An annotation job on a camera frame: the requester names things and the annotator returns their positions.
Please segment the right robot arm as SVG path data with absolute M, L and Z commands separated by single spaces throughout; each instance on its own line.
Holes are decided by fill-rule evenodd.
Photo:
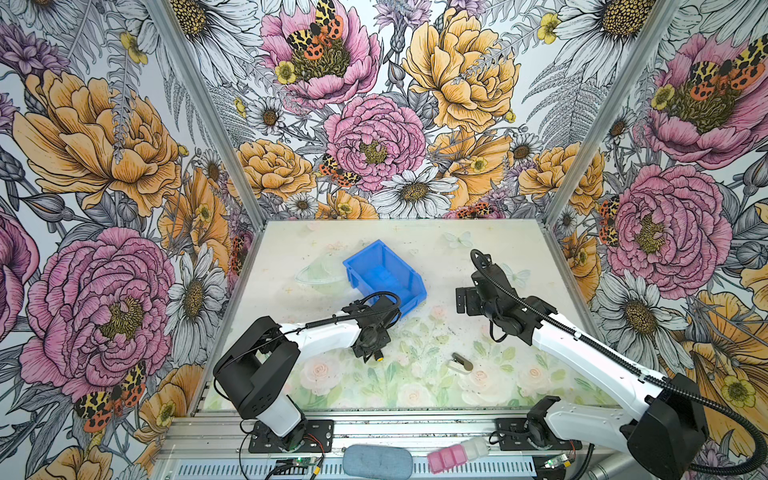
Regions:
M 590 407 L 548 394 L 529 410 L 520 439 L 540 449 L 567 441 L 604 446 L 659 479 L 684 476 L 708 436 L 692 381 L 668 380 L 616 353 L 538 297 L 521 299 L 479 273 L 472 280 L 455 291 L 458 313 L 483 316 L 505 337 L 561 360 L 617 404 Z

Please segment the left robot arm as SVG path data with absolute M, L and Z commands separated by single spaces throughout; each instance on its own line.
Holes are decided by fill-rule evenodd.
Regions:
M 308 436 L 301 409 L 284 393 L 294 367 L 336 350 L 350 350 L 365 361 L 383 358 L 389 329 L 401 317 L 401 300 L 375 292 L 328 318 L 279 325 L 258 318 L 222 355 L 213 369 L 213 386 L 243 420 L 255 420 L 293 450 Z

